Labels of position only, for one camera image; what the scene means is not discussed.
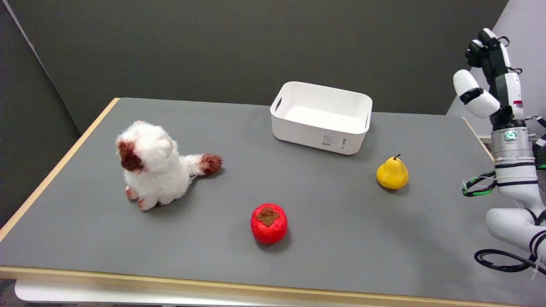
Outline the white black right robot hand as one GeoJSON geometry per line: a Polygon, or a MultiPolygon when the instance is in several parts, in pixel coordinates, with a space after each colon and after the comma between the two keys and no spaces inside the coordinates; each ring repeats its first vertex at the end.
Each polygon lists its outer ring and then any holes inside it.
{"type": "Polygon", "coordinates": [[[482,29],[465,52],[468,64],[482,70],[488,90],[468,70],[453,75],[456,95],[465,109],[475,117],[489,119],[494,131],[526,126],[519,78],[522,69],[512,68],[503,40],[510,43],[507,37],[482,29]]]}

